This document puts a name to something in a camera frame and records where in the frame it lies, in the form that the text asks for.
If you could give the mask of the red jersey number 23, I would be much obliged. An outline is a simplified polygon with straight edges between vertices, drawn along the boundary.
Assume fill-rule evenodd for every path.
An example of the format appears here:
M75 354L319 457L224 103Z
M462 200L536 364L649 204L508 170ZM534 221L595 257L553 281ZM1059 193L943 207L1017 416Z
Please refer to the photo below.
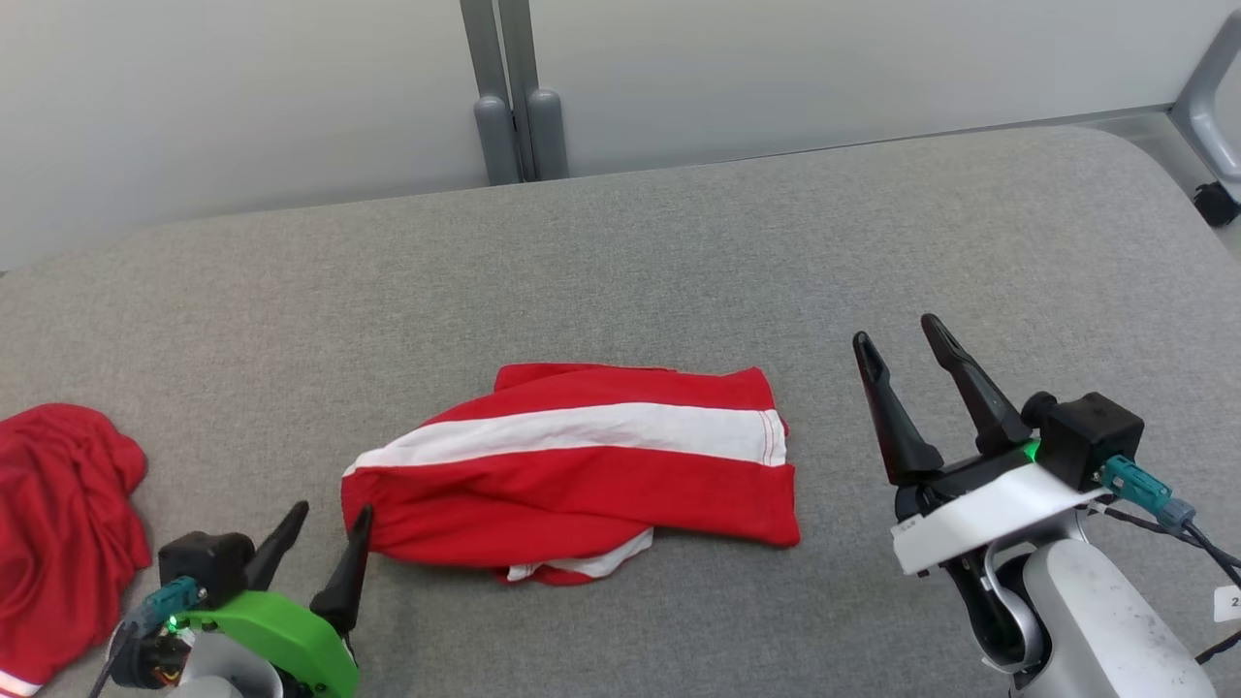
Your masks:
M145 472L141 446L93 409L0 420L0 698L31 698L110 638L151 561L130 501Z

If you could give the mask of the grey partition base rail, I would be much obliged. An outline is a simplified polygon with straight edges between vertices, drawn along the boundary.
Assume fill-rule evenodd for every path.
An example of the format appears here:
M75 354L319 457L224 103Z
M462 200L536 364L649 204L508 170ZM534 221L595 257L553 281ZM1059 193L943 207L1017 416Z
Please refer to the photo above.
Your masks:
M869 142L853 142L830 145L802 145L779 147L779 149L758 149L755 152L737 150L736 153L717 154L664 154L648 156L628 156L618 161L598 164L573 164L567 165L570 178L582 178L593 175L616 175L632 171L660 171L660 169L710 165L730 161L746 161L771 156L786 156L802 153L820 153L841 149L841 147L866 147L875 144L892 144L900 142L917 142L917 139L933 139L939 137L959 137L959 134L978 134L997 130L1018 130L1041 127L1082 127L1104 130L1119 137L1128 137L1131 130L1145 128L1148 122L1157 119L1157 116L1167 116L1172 106L1150 106L1143 108L1126 108L1124 111L1098 111L1098 113L1085 113L1077 116L1051 116L1051 118L1010 122L1005 124L978 125L963 129L939 130L926 134L912 134L912 137L892 137L884 139L870 139Z

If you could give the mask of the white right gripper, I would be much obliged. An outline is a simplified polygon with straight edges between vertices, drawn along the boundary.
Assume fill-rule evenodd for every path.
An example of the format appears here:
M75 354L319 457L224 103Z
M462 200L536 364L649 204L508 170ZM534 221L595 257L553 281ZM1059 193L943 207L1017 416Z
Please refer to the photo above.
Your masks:
M903 409L872 338L855 333L853 351L884 471L897 487L894 553L908 576L1104 497L1098 483L1090 482L1078 491L1037 463L1041 442L1033 440L1033 428L1024 424L1006 394L939 315L926 313L920 322L936 361L952 376L965 402L975 427L975 450L984 457L1004 456L967 460L937 479L918 483L944 468L943 456L922 437Z

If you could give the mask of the black caster wheel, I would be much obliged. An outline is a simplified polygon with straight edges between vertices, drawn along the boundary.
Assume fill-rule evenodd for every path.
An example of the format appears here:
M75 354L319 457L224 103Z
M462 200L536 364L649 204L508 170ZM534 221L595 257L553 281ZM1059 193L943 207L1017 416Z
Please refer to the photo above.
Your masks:
M1193 207L1196 207L1209 227L1216 230L1227 227L1241 217L1241 202L1236 202L1219 181L1198 185L1193 190Z

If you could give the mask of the grey partition post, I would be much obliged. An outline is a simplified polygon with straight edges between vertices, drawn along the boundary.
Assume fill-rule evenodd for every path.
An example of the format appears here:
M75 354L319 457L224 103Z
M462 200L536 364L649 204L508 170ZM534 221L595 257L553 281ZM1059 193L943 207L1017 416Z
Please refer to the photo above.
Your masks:
M493 0L493 12L501 35L522 179L570 178L562 102L540 84L530 0Z
M488 183L490 186L522 183L522 153L503 48L499 0L460 0L460 17L478 89L472 111Z

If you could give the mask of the red garment with white stripe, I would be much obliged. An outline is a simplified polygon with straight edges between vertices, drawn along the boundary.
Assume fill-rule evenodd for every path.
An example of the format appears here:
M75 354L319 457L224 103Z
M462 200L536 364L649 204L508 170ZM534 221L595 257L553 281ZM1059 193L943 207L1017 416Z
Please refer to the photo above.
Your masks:
M510 364L491 392L429 417L343 473L369 546L501 582L583 585L661 527L800 543L788 428L757 366Z

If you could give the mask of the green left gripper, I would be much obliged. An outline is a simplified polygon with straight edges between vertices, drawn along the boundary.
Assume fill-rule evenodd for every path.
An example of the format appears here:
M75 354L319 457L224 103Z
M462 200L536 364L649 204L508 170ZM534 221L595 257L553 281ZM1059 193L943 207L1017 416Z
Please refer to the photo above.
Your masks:
M365 504L352 522L347 545L325 587L309 609L271 587L283 556L297 544L309 503L297 502L244 565L247 591L218 609L177 614L177 630L213 630L251 650L276 669L304 684L316 698L354 698L360 669L341 637L357 623L369 563L374 507Z

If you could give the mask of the grey metal frame leg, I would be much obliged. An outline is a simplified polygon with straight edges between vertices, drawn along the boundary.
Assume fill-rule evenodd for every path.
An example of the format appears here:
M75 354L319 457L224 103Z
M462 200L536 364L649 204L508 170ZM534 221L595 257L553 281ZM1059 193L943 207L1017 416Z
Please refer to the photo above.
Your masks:
M1216 111L1216 97L1229 68L1241 56L1241 7L1229 12L1207 45L1193 75L1186 79L1169 119L1193 153L1198 155L1215 180L1235 202L1241 204L1241 139L1232 139L1222 130Z

